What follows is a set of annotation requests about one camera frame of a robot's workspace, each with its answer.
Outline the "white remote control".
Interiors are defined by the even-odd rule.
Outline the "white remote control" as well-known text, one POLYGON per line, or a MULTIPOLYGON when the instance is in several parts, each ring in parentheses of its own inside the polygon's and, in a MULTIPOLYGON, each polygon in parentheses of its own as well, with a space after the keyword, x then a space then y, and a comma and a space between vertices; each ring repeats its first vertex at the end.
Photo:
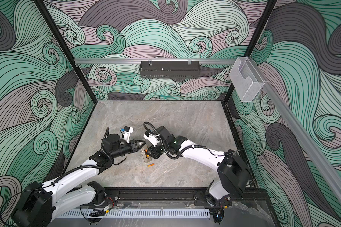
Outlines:
POLYGON ((143 157, 143 160, 144 160, 144 163, 149 163, 151 162, 152 160, 152 157, 147 155, 147 149, 146 148, 141 148, 140 150, 141 154, 142 154, 142 157, 143 157))

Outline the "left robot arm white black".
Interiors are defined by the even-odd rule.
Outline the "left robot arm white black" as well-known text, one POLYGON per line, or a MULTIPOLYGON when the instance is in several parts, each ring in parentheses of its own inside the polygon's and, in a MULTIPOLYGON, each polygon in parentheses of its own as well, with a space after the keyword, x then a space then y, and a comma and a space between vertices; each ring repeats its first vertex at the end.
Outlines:
POLYGON ((105 189, 93 181, 74 190, 83 182, 114 165, 115 158, 136 153, 146 145, 144 140, 132 140, 132 127, 124 127, 121 134, 105 131, 100 149, 79 167, 42 184, 33 182, 21 193, 11 214, 18 227, 46 227, 57 217, 81 205, 103 205, 105 189))

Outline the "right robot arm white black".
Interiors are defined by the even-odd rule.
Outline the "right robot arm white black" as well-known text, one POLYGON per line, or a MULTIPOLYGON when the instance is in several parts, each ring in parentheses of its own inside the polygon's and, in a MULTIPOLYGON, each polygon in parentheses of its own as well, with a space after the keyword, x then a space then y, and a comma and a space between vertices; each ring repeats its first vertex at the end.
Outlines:
POLYGON ((188 158, 197 161, 218 174, 205 192, 208 203, 216 204, 227 196, 243 196, 251 178, 251 171, 237 150, 216 151, 198 145, 184 136, 175 137, 165 127, 156 129, 150 122, 144 122, 144 138, 150 143, 148 156, 157 159, 162 154, 172 160, 188 158))

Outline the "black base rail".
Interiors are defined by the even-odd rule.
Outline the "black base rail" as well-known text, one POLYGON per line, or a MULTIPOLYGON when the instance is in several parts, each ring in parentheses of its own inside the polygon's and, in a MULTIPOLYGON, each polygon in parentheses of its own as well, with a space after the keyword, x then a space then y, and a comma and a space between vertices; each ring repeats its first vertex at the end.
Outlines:
POLYGON ((233 202, 240 202, 244 205, 257 208, 258 206, 270 206, 271 202, 265 190, 246 189, 243 195, 226 195, 221 199, 212 199, 206 194, 204 187, 178 187, 178 188, 157 188, 157 187, 105 187, 105 192, 110 202, 116 205, 130 202, 140 203, 173 203, 180 202, 184 205, 222 207, 231 206, 233 202))

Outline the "black wall tray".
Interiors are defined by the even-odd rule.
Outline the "black wall tray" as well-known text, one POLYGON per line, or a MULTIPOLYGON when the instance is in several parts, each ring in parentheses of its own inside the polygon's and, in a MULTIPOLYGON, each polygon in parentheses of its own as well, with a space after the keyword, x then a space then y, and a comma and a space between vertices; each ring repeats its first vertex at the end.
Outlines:
POLYGON ((139 71, 145 79, 186 79, 198 78, 201 67, 198 61, 141 61, 139 71))

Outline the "aluminium rail back wall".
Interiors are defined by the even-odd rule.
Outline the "aluminium rail back wall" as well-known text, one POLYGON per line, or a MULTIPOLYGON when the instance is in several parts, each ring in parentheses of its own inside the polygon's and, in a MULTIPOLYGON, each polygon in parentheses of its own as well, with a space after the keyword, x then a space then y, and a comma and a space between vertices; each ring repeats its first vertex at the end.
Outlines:
POLYGON ((154 61, 198 61, 200 64, 228 65, 235 63, 236 59, 168 59, 168 58, 75 58, 76 64, 140 64, 141 61, 152 63, 154 61))

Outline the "aluminium rail wall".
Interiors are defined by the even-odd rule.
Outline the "aluminium rail wall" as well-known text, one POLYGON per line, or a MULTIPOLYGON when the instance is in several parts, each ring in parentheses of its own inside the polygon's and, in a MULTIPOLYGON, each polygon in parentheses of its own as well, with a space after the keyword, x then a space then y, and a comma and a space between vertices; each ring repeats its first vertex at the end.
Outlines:
POLYGON ((341 204, 341 95, 315 59, 252 68, 341 204))
POLYGON ((168 59, 168 58, 75 58, 76 64, 140 64, 141 61, 152 63, 154 61, 198 61, 200 64, 228 65, 235 63, 236 59, 168 59))

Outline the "clear plastic wall bin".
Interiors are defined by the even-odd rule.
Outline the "clear plastic wall bin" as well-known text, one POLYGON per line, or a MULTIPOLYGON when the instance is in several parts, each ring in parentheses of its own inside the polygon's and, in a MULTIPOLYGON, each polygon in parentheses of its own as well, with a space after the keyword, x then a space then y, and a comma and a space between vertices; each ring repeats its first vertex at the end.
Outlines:
POLYGON ((238 57, 229 72, 231 82, 243 103, 252 102, 264 86, 262 73, 249 57, 238 57))

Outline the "aluminium rail right wall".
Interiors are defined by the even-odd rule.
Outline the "aluminium rail right wall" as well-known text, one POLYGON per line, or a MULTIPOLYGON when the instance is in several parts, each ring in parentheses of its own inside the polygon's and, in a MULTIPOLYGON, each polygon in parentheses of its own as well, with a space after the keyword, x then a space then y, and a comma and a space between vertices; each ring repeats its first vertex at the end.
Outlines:
POLYGON ((252 68, 341 204, 341 95, 315 59, 252 68))

